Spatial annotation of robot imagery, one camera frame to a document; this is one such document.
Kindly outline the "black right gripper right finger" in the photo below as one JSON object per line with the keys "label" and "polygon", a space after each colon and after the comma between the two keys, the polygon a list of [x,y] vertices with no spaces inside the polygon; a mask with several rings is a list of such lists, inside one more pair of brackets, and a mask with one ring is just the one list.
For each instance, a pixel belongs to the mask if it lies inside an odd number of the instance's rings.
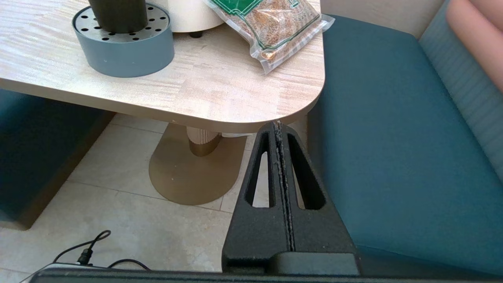
{"label": "black right gripper right finger", "polygon": [[291,252],[357,250],[298,134],[278,123],[281,197]]}

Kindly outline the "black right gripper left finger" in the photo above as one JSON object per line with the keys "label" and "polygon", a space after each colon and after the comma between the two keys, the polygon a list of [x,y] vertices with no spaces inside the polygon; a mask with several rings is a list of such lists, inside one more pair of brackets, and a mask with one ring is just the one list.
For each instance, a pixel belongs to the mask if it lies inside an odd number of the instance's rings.
{"label": "black right gripper left finger", "polygon": [[[291,250],[280,130],[280,123],[271,122],[257,133],[222,249],[223,272],[264,273],[277,253]],[[253,200],[264,153],[268,158],[269,206],[257,208]]]}

